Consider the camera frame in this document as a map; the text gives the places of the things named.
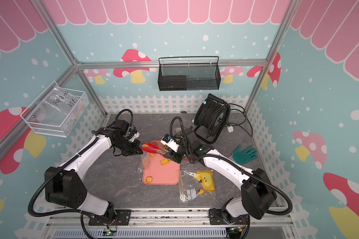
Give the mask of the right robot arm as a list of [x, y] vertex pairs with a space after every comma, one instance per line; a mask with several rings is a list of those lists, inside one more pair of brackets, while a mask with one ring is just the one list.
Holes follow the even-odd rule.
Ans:
[[240, 189], [241, 195], [229, 199], [221, 208], [221, 216], [228, 224], [242, 216], [260, 220], [265, 214], [284, 216], [292, 212], [291, 199], [270, 183], [265, 171], [252, 170], [228, 159], [212, 145], [202, 143], [192, 129], [176, 136], [166, 134], [161, 143], [169, 147], [165, 157], [176, 162], [187, 157], [191, 163], [217, 171]]

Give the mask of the red kitchen tongs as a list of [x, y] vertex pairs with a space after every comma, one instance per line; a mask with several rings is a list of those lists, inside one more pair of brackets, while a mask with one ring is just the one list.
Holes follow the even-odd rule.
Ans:
[[166, 154], [168, 153], [168, 151], [166, 149], [160, 148], [155, 144], [152, 143], [144, 143], [143, 146], [141, 147], [141, 150], [147, 153], [152, 153], [152, 154]]

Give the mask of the clear resealable bag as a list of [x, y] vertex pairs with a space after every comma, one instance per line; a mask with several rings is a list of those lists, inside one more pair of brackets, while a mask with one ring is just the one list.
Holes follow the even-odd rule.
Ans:
[[146, 170], [146, 168], [149, 166], [149, 159], [150, 159], [150, 154], [144, 152], [143, 154], [141, 154], [141, 162], [138, 165], [138, 173], [144, 173], [144, 171]]

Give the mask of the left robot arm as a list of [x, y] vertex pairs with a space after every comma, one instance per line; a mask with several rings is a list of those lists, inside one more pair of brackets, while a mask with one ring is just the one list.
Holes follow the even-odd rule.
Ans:
[[[129, 122], [115, 119], [113, 123], [94, 130], [93, 137], [85, 147], [67, 162], [46, 170], [45, 181], [32, 196], [28, 213], [33, 217], [47, 217], [62, 213], [80, 213], [109, 225], [117, 216], [113, 203], [90, 194], [83, 178], [93, 163], [108, 149], [120, 150], [121, 156], [142, 154], [136, 127]], [[62, 210], [38, 213], [35, 202], [41, 192], [47, 202], [63, 206]]]

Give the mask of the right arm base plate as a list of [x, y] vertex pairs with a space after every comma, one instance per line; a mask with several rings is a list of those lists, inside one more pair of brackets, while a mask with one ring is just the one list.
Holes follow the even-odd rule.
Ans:
[[211, 225], [247, 225], [248, 218], [238, 216], [234, 218], [226, 210], [212, 208], [208, 210], [208, 218]]

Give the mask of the round cookie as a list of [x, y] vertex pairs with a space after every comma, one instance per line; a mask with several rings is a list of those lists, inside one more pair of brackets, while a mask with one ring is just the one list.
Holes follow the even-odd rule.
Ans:
[[152, 183], [152, 181], [153, 181], [153, 178], [151, 176], [148, 176], [145, 180], [145, 182], [148, 184]]

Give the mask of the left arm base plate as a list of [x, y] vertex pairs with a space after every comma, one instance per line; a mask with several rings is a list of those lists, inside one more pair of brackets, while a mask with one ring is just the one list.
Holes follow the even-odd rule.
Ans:
[[104, 216], [95, 216], [89, 219], [90, 226], [127, 226], [131, 219], [131, 210], [114, 210], [113, 212], [106, 212]]

